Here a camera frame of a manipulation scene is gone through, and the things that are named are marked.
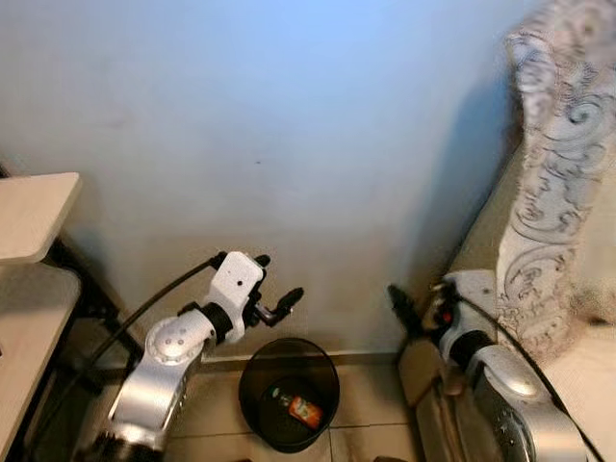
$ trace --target patterned fabric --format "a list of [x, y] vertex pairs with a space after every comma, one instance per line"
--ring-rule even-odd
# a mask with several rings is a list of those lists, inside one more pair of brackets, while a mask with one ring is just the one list
[[557, 0], [507, 40], [526, 158], [500, 243], [500, 321], [539, 361], [581, 327], [571, 266], [616, 158], [616, 2]]

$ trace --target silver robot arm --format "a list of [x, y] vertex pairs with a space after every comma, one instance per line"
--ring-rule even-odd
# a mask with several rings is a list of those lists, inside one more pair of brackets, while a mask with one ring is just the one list
[[183, 405], [186, 383], [202, 356], [221, 342], [239, 341], [249, 326], [273, 326], [292, 312], [303, 295], [295, 289], [275, 311], [259, 304], [258, 288], [269, 258], [252, 260], [230, 252], [212, 279], [203, 304], [156, 323], [144, 355], [122, 385], [103, 431], [83, 455], [85, 461], [159, 461], [169, 429]]
[[497, 344], [495, 326], [473, 310], [454, 290], [496, 318], [494, 274], [467, 270], [448, 274], [433, 300], [424, 326], [447, 322], [438, 347], [445, 361], [464, 371], [475, 402], [493, 427], [503, 459], [515, 462], [585, 462], [587, 453], [578, 429], [552, 401], [532, 367]]

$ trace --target black cable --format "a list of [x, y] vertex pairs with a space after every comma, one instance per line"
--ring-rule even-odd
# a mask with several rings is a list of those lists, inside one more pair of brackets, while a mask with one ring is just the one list
[[581, 439], [584, 440], [586, 447], [590, 449], [590, 451], [593, 453], [593, 455], [595, 456], [598, 462], [605, 462], [605, 459], [603, 459], [602, 456], [599, 454], [599, 451], [597, 450], [595, 445], [590, 441], [590, 438], [588, 437], [588, 435], [584, 433], [584, 430], [581, 429], [578, 423], [571, 416], [571, 414], [569, 413], [569, 410], [567, 409], [567, 406], [565, 406], [565, 403], [560, 398], [560, 395], [558, 394], [558, 392], [552, 386], [552, 383], [550, 382], [550, 380], [546, 377], [546, 375], [543, 373], [539, 365], [537, 365], [535, 360], [532, 359], [532, 357], [530, 357], [530, 355], [526, 352], [524, 347], [520, 345], [520, 342], [518, 342], [518, 340], [513, 335], [511, 335], [509, 331], [500, 322], [498, 322], [492, 316], [490, 316], [490, 314], [486, 312], [483, 308], [481, 308], [479, 305], [468, 300], [465, 296], [462, 296], [457, 291], [456, 291], [455, 297], [459, 301], [463, 301], [464, 303], [469, 305], [471, 309], [473, 309], [476, 313], [482, 316], [485, 320], [487, 320], [492, 325], [494, 325], [498, 329], [498, 331], [500, 331], [507, 338], [507, 340], [511, 343], [511, 345], [513, 345], [513, 347], [515, 347], [518, 350], [518, 352], [522, 354], [522, 356], [524, 356], [524, 359], [532, 367], [532, 369], [535, 371], [537, 376], [539, 376], [539, 379], [543, 382], [544, 386], [548, 389], [548, 392], [550, 392], [550, 395], [552, 395], [552, 400], [554, 402], [554, 405], [561, 412], [563, 412], [571, 420], [571, 422], [574, 423], [574, 425], [577, 428], [577, 431], [579, 432], [579, 435], [581, 436]]
[[45, 433], [45, 430], [47, 430], [49, 425], [53, 422], [54, 418], [58, 414], [58, 411], [60, 411], [60, 408], [62, 407], [63, 403], [68, 398], [68, 395], [70, 394], [70, 391], [73, 389], [73, 387], [84, 375], [86, 375], [94, 368], [96, 362], [101, 358], [103, 354], [105, 354], [105, 352], [107, 352], [107, 350], [114, 344], [118, 337], [124, 332], [126, 332], [126, 330], [128, 330], [128, 328], [133, 325], [136, 320], [138, 320], [147, 310], [149, 310], [152, 305], [154, 305], [157, 301], [159, 301], [173, 289], [183, 284], [197, 273], [209, 267], [218, 268], [220, 264], [222, 264], [222, 261], [225, 257], [226, 252], [220, 252], [215, 257], [212, 257], [206, 262], [197, 265], [193, 269], [185, 272], [180, 277], [164, 286], [160, 291], [150, 297], [143, 305], [141, 305], [137, 310], [135, 310], [135, 312], [133, 312], [133, 314], [128, 317], [128, 319], [119, 327], [119, 329], [96, 349], [96, 351], [90, 356], [90, 358], [88, 358], [88, 361], [86, 361], [84, 367], [72, 378], [70, 382], [68, 382], [68, 385], [66, 385], [51, 410], [46, 413], [45, 416], [42, 418], [40, 425], [38, 425], [37, 429], [35, 430], [28, 449], [26, 449], [25, 451], [25, 460], [30, 460], [34, 455], [34, 450], [39, 444], [40, 438], [42, 438], [43, 434]]

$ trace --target white wall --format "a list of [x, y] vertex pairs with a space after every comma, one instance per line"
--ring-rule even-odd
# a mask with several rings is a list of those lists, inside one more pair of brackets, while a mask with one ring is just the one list
[[218, 249], [269, 253], [266, 300], [305, 300], [221, 354], [394, 350], [385, 286], [423, 295], [489, 190], [501, 39], [537, 3], [4, 1], [0, 159], [83, 173], [68, 234], [128, 307]]

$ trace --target baseboard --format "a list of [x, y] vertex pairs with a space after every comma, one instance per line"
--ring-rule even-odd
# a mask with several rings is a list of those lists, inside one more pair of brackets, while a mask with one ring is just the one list
[[[393, 352], [334, 351], [327, 353], [335, 366], [394, 365], [399, 355]], [[196, 373], [243, 371], [250, 356], [226, 356], [208, 358], [200, 364]], [[124, 369], [97, 371], [97, 376], [106, 384], [118, 383], [126, 377]]]

